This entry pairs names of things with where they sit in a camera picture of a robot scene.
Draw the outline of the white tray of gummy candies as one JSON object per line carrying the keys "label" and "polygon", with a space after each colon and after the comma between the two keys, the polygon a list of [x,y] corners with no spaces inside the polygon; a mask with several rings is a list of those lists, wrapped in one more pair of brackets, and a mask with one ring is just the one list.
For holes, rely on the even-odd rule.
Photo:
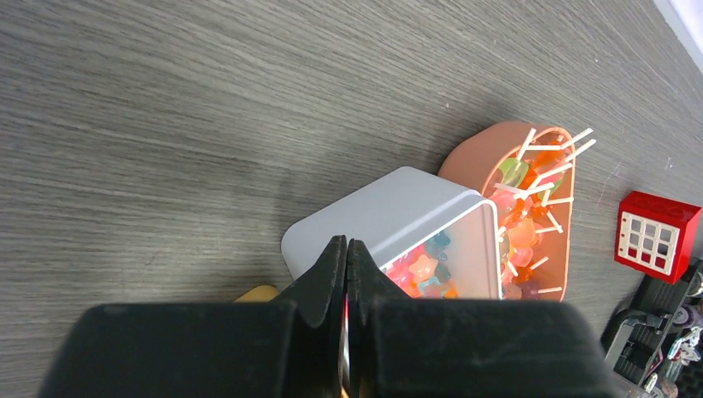
{"label": "white tray of gummy candies", "polygon": [[409,296],[503,297],[496,205],[441,177],[400,167],[293,223],[281,252],[294,279],[334,235],[362,241]]}

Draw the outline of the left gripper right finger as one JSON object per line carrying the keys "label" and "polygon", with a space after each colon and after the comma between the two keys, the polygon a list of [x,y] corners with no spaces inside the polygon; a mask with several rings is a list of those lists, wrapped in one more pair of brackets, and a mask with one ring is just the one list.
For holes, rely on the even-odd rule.
{"label": "left gripper right finger", "polygon": [[598,339],[567,303],[411,298],[359,240],[347,251],[352,397],[614,397]]}

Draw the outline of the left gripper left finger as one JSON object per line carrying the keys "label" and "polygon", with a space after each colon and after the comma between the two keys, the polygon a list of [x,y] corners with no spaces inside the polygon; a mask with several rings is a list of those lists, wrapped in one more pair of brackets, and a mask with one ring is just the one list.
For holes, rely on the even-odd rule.
{"label": "left gripper left finger", "polygon": [[338,397],[347,239],[267,302],[87,309],[41,397]]}

